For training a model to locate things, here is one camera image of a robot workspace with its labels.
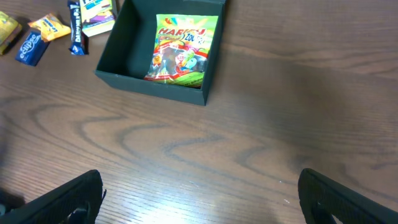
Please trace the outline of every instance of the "yellow candy wrapper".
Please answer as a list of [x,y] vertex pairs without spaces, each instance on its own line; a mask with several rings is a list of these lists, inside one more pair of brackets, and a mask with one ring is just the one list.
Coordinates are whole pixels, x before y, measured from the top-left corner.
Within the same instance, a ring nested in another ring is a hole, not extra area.
[[13,18],[0,11],[0,55],[8,48],[22,26]]
[[51,13],[37,21],[28,23],[28,25],[41,32],[42,40],[44,42],[70,34],[70,28],[62,25],[62,23]]

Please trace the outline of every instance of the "black object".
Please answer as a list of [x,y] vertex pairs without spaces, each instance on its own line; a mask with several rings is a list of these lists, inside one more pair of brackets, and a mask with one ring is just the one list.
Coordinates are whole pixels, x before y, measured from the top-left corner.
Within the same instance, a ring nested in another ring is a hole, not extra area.
[[311,169],[298,180],[298,196],[308,224],[398,223],[398,213]]
[[[224,23],[225,0],[125,0],[95,74],[111,87],[206,105]],[[218,16],[200,89],[143,80],[152,60],[156,14]]]
[[86,55],[86,35],[81,31],[82,25],[80,3],[68,1],[68,8],[70,10],[70,28],[72,30],[72,44],[69,50],[72,55]]
[[13,195],[4,189],[0,189],[0,216],[23,205],[25,205],[25,200],[22,196]]
[[1,216],[0,223],[94,224],[106,193],[105,191],[103,194],[102,186],[100,173],[97,170],[88,171],[21,208]]

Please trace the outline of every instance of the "wooden table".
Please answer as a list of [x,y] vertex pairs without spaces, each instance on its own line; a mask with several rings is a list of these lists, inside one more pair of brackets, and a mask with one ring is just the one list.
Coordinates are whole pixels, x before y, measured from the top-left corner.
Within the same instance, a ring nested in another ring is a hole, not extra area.
[[[66,1],[0,4],[20,21],[70,18]],[[30,201],[98,169],[98,223],[303,223],[297,180],[311,167],[398,210],[397,11],[230,0],[205,107],[96,78],[109,33],[86,57],[57,39],[36,67],[14,60],[19,41],[0,58],[1,186]]]

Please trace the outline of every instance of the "gummy candy bag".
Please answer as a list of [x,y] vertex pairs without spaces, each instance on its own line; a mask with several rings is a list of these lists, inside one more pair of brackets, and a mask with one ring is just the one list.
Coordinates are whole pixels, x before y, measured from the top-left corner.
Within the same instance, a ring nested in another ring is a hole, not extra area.
[[145,80],[201,87],[218,16],[158,14],[155,50]]

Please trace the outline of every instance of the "open box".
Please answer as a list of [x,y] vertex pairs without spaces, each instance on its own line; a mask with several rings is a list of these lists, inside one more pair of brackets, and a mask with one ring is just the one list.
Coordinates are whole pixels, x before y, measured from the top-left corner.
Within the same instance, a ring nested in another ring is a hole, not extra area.
[[[109,86],[196,105],[206,105],[216,67],[225,0],[125,0],[95,74]],[[155,44],[157,14],[218,16],[200,89],[143,80]]]

